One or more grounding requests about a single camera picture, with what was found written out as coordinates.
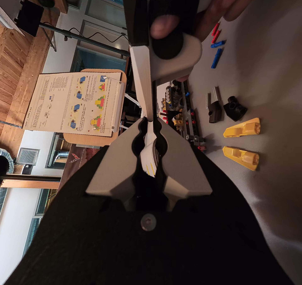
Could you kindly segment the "black square panel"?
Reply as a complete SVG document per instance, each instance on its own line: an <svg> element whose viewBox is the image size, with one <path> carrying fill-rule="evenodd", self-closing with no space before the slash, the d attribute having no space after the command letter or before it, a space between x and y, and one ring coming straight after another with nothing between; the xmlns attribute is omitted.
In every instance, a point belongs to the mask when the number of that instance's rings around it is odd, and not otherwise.
<svg viewBox="0 0 302 285"><path fill-rule="evenodd" d="M36 37L44 8L28 0L21 0L20 4L22 8L14 22L19 29Z"/></svg>

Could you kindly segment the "lego car chassis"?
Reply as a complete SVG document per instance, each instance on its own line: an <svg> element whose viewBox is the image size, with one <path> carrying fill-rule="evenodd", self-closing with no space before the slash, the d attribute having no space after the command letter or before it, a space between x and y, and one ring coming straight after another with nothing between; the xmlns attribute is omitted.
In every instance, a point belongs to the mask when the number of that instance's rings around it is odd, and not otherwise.
<svg viewBox="0 0 302 285"><path fill-rule="evenodd" d="M201 152L206 151L205 138L200 136L194 109L191 107L187 81L173 80L157 87L161 100L157 103L157 117L175 130Z"/></svg>

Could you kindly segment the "yellow lego panel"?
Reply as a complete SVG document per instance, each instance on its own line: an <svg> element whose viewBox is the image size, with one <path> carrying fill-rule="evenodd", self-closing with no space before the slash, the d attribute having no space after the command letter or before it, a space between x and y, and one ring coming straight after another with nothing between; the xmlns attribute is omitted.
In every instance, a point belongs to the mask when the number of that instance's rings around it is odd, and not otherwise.
<svg viewBox="0 0 302 285"><path fill-rule="evenodd" d="M257 169L259 164L259 154L227 146L223 147L222 150L226 157L238 164L252 171Z"/></svg>
<svg viewBox="0 0 302 285"><path fill-rule="evenodd" d="M227 128L223 133L223 136L225 138L228 138L228 137L258 135L260 134L260 129L261 129L260 119L253 118L251 120Z"/></svg>

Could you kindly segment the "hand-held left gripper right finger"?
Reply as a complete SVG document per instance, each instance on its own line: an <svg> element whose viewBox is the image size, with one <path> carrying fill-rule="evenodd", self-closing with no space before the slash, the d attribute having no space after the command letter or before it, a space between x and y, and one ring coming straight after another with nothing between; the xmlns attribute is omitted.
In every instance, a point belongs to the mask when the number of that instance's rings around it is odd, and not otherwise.
<svg viewBox="0 0 302 285"><path fill-rule="evenodd" d="M172 211L179 200L211 195L213 190L191 144L160 118L154 118L153 130L159 153L156 181L168 199L166 209Z"/></svg>

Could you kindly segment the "white paper sheets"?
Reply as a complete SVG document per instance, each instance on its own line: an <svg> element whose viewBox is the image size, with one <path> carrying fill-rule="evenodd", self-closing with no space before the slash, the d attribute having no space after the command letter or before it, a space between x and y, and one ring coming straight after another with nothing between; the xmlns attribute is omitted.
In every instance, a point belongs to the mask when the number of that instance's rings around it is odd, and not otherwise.
<svg viewBox="0 0 302 285"><path fill-rule="evenodd" d="M22 128L111 137L120 73L40 74Z"/></svg>

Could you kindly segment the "person's right hand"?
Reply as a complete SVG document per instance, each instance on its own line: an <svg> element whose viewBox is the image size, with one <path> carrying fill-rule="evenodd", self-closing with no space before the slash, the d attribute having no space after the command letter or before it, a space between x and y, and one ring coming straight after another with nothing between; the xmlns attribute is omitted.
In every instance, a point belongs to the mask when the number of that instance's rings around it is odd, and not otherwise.
<svg viewBox="0 0 302 285"><path fill-rule="evenodd" d="M193 35L203 42L214 26L223 17L231 22L238 18L252 0L212 0L205 12L196 15L193 26ZM150 35L154 39L167 37L180 23L177 15L161 15L157 17L151 27Z"/></svg>

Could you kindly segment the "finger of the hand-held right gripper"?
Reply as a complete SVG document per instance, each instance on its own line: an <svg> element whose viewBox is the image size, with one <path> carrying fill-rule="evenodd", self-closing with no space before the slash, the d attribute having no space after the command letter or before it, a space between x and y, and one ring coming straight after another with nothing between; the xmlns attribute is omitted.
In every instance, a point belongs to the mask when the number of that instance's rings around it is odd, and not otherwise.
<svg viewBox="0 0 302 285"><path fill-rule="evenodd" d="M149 122L154 121L150 53L147 46L130 46L137 100Z"/></svg>

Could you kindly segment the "wooden stand board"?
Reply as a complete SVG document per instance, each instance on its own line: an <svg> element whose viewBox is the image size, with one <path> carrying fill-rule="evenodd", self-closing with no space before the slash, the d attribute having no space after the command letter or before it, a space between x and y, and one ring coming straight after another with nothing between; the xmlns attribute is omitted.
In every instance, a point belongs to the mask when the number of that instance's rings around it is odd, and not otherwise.
<svg viewBox="0 0 302 285"><path fill-rule="evenodd" d="M81 72L100 72L106 74L120 73L121 81L126 83L127 77L125 72L119 69L83 69ZM63 133L64 139L71 144L80 144L80 145L89 145L89 146L99 146L103 147L110 145L115 139L119 136L119 128L117 132L113 133L111 137L102 137L102 136L93 136L93 135L84 135L84 134L70 134Z"/></svg>

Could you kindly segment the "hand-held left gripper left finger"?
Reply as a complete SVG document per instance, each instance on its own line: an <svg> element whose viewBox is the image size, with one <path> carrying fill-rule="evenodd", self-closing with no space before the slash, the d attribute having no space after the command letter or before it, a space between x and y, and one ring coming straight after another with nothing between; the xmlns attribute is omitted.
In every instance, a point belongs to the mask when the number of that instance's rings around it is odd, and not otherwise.
<svg viewBox="0 0 302 285"><path fill-rule="evenodd" d="M140 158L147 129L147 118L140 118L110 144L86 189L88 195L111 197L126 210L135 210L140 186L148 176Z"/></svg>

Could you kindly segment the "white wall vent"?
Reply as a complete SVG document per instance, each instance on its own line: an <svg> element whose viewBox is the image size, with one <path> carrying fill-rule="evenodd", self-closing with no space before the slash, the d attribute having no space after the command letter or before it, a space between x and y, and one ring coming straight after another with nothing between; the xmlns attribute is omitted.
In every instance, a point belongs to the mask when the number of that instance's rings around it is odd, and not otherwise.
<svg viewBox="0 0 302 285"><path fill-rule="evenodd" d="M16 164L36 166L40 154L40 149L21 147L16 158Z"/></svg>

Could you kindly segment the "black tripod pole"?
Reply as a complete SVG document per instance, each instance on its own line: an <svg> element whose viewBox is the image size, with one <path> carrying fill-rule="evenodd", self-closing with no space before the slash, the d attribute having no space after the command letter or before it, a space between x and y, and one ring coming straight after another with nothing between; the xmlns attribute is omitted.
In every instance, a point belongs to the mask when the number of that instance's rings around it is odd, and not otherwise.
<svg viewBox="0 0 302 285"><path fill-rule="evenodd" d="M98 47L106 49L106 50L110 50L110 51L118 53L120 55L130 57L130 52L129 51L126 51L126 50L123 50L123 49L118 49L118 48L115 48L113 46L106 45L104 43L92 40L90 38L86 38L86 37L83 37L81 35L72 33L71 31L67 31L67 30L63 30L63 29L54 27L50 24L40 22L39 27L44 28L44 29L48 29L48 30L53 31L55 33L62 34L64 37L66 36L67 38L77 39L78 41L86 42L88 44L98 46Z"/></svg>

